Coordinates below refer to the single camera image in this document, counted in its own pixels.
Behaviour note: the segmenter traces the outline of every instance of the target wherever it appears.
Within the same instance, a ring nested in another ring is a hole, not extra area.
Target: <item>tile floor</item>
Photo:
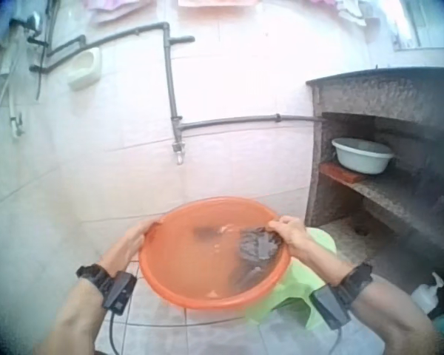
[[[179,308],[156,295],[138,270],[137,285],[124,315],[114,320],[114,342],[122,355],[324,355],[337,333],[322,325],[313,331],[303,327],[306,309],[299,303],[273,311],[260,325],[248,323],[242,314],[202,312]],[[109,316],[98,334],[96,350],[113,354],[109,341]],[[343,328],[334,355],[380,355],[383,341],[357,319]]]

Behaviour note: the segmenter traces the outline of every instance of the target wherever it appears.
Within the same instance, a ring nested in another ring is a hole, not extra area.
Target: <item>wrist strap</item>
[[[77,277],[89,280],[106,297],[113,286],[113,278],[107,270],[98,264],[81,266],[75,274]]]
[[[369,264],[361,263],[350,271],[335,288],[347,309],[351,307],[360,292],[373,281],[371,270],[372,267]]]

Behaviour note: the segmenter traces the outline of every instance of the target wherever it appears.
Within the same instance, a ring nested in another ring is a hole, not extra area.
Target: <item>white plastic bottle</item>
[[[436,280],[436,285],[419,285],[411,294],[411,298],[424,313],[429,314],[433,309],[437,307],[439,300],[437,299],[437,289],[444,286],[444,281],[435,272],[432,273]]]

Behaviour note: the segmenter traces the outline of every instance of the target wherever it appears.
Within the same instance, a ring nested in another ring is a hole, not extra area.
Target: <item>green plastic stool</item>
[[[307,228],[307,230],[318,244],[321,244],[333,253],[337,252],[335,241],[328,233],[317,228]],[[301,298],[311,309],[306,323],[306,329],[310,331],[323,324],[324,319],[313,307],[309,295],[325,284],[313,270],[299,260],[292,258],[288,270],[273,291],[255,305],[245,309],[245,318],[250,322],[258,324],[273,308],[280,305],[284,300],[288,298]]]

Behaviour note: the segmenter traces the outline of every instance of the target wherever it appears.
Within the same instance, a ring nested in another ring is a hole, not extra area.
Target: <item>orange plastic basin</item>
[[[254,287],[237,294],[231,279],[241,264],[240,230],[265,226],[276,217],[264,205],[239,197],[188,203],[151,228],[139,255],[141,271],[157,294],[181,307],[248,305],[275,287],[288,268],[290,256],[283,244],[271,271]]]

